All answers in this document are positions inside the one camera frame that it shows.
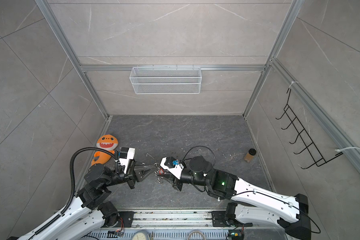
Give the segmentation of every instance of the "plush toy mouth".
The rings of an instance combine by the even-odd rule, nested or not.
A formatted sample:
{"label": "plush toy mouth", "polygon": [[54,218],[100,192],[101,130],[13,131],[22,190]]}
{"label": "plush toy mouth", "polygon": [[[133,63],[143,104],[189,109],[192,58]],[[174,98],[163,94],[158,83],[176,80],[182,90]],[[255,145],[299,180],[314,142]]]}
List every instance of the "plush toy mouth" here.
{"label": "plush toy mouth", "polygon": [[113,143],[111,143],[111,142],[100,142],[100,147],[108,148],[108,147],[112,147],[112,146],[113,146]]}

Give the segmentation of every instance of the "round gauge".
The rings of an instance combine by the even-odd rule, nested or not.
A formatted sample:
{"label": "round gauge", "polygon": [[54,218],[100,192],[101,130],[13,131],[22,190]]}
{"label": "round gauge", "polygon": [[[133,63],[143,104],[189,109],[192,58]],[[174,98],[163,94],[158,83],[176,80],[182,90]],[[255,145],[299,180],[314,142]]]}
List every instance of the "round gauge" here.
{"label": "round gauge", "polygon": [[132,236],[132,240],[149,240],[149,235],[146,231],[141,230]]}

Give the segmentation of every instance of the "metal beam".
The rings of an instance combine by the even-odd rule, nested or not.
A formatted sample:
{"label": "metal beam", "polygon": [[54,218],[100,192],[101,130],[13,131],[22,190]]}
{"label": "metal beam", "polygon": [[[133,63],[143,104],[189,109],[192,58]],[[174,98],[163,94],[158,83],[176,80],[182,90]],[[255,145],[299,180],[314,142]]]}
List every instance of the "metal beam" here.
{"label": "metal beam", "polygon": [[[291,30],[291,27],[298,15],[303,3],[304,3],[304,0],[294,0],[291,3],[291,7],[289,8],[287,16],[285,17],[283,26],[281,27],[279,35],[277,36],[276,41],[272,47],[272,50],[268,56],[266,66],[269,66],[271,59],[275,58],[278,55],[289,31]],[[265,79],[267,78],[267,75],[269,72],[268,69],[269,68],[266,68],[265,72],[259,78],[259,80],[256,83],[256,86],[254,87],[254,90],[248,101],[247,107],[245,108],[244,113],[243,113],[244,118],[248,117],[248,114],[250,113],[250,110],[252,109],[252,106],[253,106],[257,96],[259,95],[260,89],[263,86]]]}
{"label": "metal beam", "polygon": [[38,5],[40,11],[43,13],[45,19],[47,20],[49,26],[51,27],[53,33],[55,34],[56,38],[58,39],[59,43],[61,44],[62,48],[64,49],[66,55],[68,56],[69,60],[71,61],[73,67],[77,71],[77,74],[83,81],[85,87],[88,89],[89,93],[91,94],[94,102],[96,103],[97,107],[99,108],[101,114],[104,118],[108,118],[109,114],[107,110],[100,100],[99,95],[97,94],[96,89],[92,86],[91,81],[89,80],[88,76],[81,70],[79,60],[73,51],[73,48],[69,44],[67,38],[64,35],[64,32],[61,29],[55,15],[52,12],[49,3],[46,0],[35,0],[36,4]]}
{"label": "metal beam", "polygon": [[199,67],[202,71],[264,71],[264,65],[81,65],[82,71],[131,71],[133,67]]}
{"label": "metal beam", "polygon": [[[288,85],[291,84],[292,81],[297,81],[277,59],[272,59],[271,66]],[[291,89],[340,149],[357,146],[301,84],[292,84]],[[343,153],[360,173],[360,150],[347,149],[343,151]]]}

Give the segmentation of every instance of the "white wire basket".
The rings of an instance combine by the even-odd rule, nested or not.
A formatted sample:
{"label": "white wire basket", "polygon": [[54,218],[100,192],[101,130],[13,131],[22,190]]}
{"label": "white wire basket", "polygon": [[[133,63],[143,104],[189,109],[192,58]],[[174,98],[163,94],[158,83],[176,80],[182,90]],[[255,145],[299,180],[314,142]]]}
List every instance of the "white wire basket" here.
{"label": "white wire basket", "polygon": [[200,93],[199,67],[134,67],[130,80],[136,94]]}

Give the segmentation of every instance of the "bottle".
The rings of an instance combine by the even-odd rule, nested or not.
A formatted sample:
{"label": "bottle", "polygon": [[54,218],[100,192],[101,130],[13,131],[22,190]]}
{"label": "bottle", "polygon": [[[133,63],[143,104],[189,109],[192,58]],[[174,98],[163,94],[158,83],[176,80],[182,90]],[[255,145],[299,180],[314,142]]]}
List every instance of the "bottle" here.
{"label": "bottle", "polygon": [[256,155],[256,150],[251,148],[244,157],[244,161],[250,162],[253,159],[253,156]]}

